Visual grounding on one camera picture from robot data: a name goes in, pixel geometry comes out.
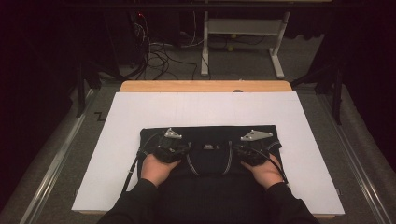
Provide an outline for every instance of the hand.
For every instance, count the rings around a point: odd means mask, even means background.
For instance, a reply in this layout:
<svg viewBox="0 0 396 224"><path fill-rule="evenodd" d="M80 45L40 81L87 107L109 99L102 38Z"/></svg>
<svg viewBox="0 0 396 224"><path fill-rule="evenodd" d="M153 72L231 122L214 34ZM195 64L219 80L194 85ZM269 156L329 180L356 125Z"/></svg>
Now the hand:
<svg viewBox="0 0 396 224"><path fill-rule="evenodd" d="M270 155L270 159L273 160L279 167L279 161L277 161L276 157ZM250 166L249 164L241 161L242 165L245 166L251 173L253 173L256 181L265 187L265 189L269 189L276 183L283 182L282 175L275 168L275 166L270 162L266 161L264 164L257 166Z"/></svg>
<svg viewBox="0 0 396 224"><path fill-rule="evenodd" d="M149 154L143 161L141 177L147 179L158 188L168 178L169 173L180 161L165 163L157 160L154 155Z"/></svg>

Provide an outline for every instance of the black sleeve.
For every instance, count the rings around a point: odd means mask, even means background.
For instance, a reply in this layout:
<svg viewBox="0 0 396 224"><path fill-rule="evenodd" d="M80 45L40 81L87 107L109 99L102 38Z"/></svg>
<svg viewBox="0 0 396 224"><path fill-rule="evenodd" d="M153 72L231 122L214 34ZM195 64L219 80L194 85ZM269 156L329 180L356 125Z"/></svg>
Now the black sleeve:
<svg viewBox="0 0 396 224"><path fill-rule="evenodd" d="M271 223L277 224L319 224L301 199L296 199L285 183L274 184L265 194L270 206Z"/></svg>
<svg viewBox="0 0 396 224"><path fill-rule="evenodd" d="M139 179L131 191L123 193L114 207L109 210L98 224L151 223L152 206L159 193L157 188L146 179Z"/></svg>

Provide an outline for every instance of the table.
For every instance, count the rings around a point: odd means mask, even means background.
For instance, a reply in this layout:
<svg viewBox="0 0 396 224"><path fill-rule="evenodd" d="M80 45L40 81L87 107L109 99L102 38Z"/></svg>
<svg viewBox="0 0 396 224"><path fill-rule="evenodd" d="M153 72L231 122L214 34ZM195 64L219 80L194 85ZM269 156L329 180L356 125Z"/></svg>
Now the table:
<svg viewBox="0 0 396 224"><path fill-rule="evenodd" d="M276 125L293 194L302 198L316 217L343 215L296 92L286 81L242 80L124 82L72 210L104 213L114 205L134 160L142 128L268 124ZM134 173L128 189L136 182Z"/></svg>
<svg viewBox="0 0 396 224"><path fill-rule="evenodd" d="M292 2L331 2L332 0L297 0ZM224 2L223 0L215 0L210 2ZM269 0L233 0L232 2L274 2ZM290 0L277 0L276 2L291 2ZM279 20L237 20L237 19L209 19L206 11L204 17L204 46L202 50L201 76L206 77L209 74L209 48L207 39L209 34L242 34L242 35L276 35L276 43L273 48L269 48L271 61L273 63L276 77L285 78L282 66L277 56L280 44L288 25L290 12L285 11L283 18Z"/></svg>

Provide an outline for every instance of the gray floor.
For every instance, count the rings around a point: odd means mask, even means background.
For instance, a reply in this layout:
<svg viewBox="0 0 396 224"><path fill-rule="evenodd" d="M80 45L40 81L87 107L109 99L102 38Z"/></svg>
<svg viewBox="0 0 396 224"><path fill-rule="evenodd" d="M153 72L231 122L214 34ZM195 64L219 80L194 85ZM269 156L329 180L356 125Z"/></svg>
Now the gray floor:
<svg viewBox="0 0 396 224"><path fill-rule="evenodd" d="M247 37L241 40L253 43L258 37ZM271 65L267 49L274 43L272 37L265 37L260 45L250 46L241 43L233 43L234 51L226 49L212 49L209 54L210 73L212 79L276 79L275 71ZM291 81L303 76L311 64L318 49L321 38L305 41L302 38L293 40L285 39L279 52L279 58L286 75L286 80ZM213 39L212 47L221 47L222 42ZM182 62L197 63L195 79L207 79L200 77L201 51L200 47L175 49L167 47L168 54L175 60ZM154 58L151 64L158 63ZM177 75L179 79L191 79L194 66L171 62L169 72ZM156 76L159 71L148 69L146 79ZM165 74L161 79L175 79L171 74ZM375 187L380 202L388 211L389 219L396 220L396 176L390 169L386 160L378 150L371 135L366 130L364 122L350 99L347 90L343 89L343 103L341 120L343 125L333 125L329 116L328 96L315 95L313 85L302 85L295 89L298 92L304 112L307 116L313 134L318 142L322 156L329 169L334 185L340 191L340 200L346 210L346 214L333 219L321 219L321 223L390 223L378 221L373 212L374 207L367 200L367 195L362 190L363 184L356 177L352 164L345 151L345 142L339 136L338 128L347 137L347 142L352 146L364 172ZM71 211L76 191L81 184L84 173L88 167L92 152L104 126L103 121L98 121L95 112L102 112L105 117L111 106L115 92L120 88L120 83L107 82L103 88L95 93L92 104L85 112L78 134L71 143L70 152L63 169L51 189L48 199L45 201L39 216L34 219L35 223L95 223L100 216L82 215ZM0 223L20 223L29 203L32 201L38 186L48 171L59 148L64 145L64 140L69 135L73 124L78 121L75 118L76 104L70 113L64 118L47 144L36 156L29 170L15 190L7 207L0 215Z"/></svg>

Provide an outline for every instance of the person's left hand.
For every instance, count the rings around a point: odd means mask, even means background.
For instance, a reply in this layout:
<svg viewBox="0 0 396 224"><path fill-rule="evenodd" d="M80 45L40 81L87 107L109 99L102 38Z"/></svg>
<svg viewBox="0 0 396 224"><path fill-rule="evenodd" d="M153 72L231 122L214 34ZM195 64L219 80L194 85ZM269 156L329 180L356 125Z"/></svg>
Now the person's left hand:
<svg viewBox="0 0 396 224"><path fill-rule="evenodd" d="M154 155L149 154L143 161L141 177L147 179L158 188L179 163L180 161L172 163L161 162Z"/></svg>

